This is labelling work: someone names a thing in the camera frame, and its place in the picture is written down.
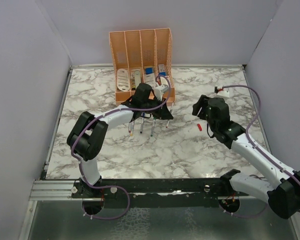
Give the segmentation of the blue pen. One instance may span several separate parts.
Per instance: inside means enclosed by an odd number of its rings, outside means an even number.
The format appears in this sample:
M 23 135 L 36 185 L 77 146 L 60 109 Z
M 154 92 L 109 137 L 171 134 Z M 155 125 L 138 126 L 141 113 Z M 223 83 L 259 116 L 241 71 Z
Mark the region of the blue pen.
M 139 131 L 139 133 L 140 133 L 140 134 L 142 134 L 142 133 L 143 133 L 143 129 L 144 129 L 144 122 L 145 122 L 145 120 L 144 120 L 144 118 L 142 117 L 142 118 L 141 118 L 141 124 L 140 124 L 140 131 Z

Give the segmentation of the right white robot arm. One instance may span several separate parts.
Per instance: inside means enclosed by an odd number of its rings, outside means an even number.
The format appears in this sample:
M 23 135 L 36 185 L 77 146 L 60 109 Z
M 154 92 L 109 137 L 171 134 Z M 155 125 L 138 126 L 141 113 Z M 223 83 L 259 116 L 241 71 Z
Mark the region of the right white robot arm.
M 300 170 L 285 165 L 230 119 L 229 106 L 223 98 L 201 95 L 193 105 L 192 115 L 207 122 L 212 138 L 239 154 L 253 165 L 264 180 L 232 169 L 220 177 L 220 191 L 230 196 L 241 192 L 265 203 L 280 218 L 288 219 L 300 211 Z

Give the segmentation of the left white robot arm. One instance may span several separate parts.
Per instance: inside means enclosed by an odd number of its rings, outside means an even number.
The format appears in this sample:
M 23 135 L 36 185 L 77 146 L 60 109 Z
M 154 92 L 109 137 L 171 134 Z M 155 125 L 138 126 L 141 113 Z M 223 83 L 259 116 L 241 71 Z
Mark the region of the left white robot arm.
M 152 88 L 149 84 L 141 83 L 134 94 L 116 108 L 96 115 L 88 111 L 81 113 L 66 143 L 71 155 L 79 161 L 80 178 L 87 196 L 96 197 L 101 190 L 97 155 L 107 132 L 131 123 L 143 114 L 150 114 L 155 119 L 172 120 L 174 117 L 167 107 L 171 91 L 172 88 L 166 84 Z

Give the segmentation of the red pen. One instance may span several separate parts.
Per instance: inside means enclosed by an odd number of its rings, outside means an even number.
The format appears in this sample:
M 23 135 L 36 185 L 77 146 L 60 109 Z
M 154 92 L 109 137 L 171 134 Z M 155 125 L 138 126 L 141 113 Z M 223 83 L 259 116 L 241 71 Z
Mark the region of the red pen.
M 172 115 L 172 113 L 173 113 L 173 108 L 174 108 L 174 102 L 172 102 L 172 104 L 171 104 L 171 106 L 170 106 L 170 110 L 169 110 L 169 112 L 171 113 L 171 115 Z M 169 127 L 169 124 L 170 124 L 170 119 L 169 120 L 167 120 L 167 123 L 166 123 L 166 128 L 168 128 Z

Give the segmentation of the red pen cap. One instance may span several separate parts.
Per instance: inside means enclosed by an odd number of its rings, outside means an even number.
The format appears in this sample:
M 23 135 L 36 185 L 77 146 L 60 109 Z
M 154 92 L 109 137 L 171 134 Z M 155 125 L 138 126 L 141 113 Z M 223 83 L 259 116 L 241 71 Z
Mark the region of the red pen cap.
M 199 129 L 199 131 L 202 131 L 203 129 L 202 129 L 202 126 L 198 123 L 197 124 L 197 127 L 198 127 L 198 129 Z

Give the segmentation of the green pen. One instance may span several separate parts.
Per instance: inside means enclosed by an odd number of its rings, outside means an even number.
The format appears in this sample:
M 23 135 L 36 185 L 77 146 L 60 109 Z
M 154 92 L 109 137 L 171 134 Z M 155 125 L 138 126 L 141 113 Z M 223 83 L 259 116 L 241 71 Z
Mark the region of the green pen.
M 151 137 L 153 137 L 153 135 L 154 135 L 155 125 L 156 125 L 156 118 L 154 117 L 153 121 L 152 121 L 152 125 L 151 125 L 151 132 L 150 132 Z

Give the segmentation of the yellow pen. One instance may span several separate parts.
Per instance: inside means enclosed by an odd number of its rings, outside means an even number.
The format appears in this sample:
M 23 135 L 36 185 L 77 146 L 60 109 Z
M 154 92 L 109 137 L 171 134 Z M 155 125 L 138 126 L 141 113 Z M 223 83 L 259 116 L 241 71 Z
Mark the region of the yellow pen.
M 132 121 L 130 123 L 130 136 L 132 137 L 133 136 L 133 133 L 134 133 L 134 127 L 135 127 L 135 122 Z

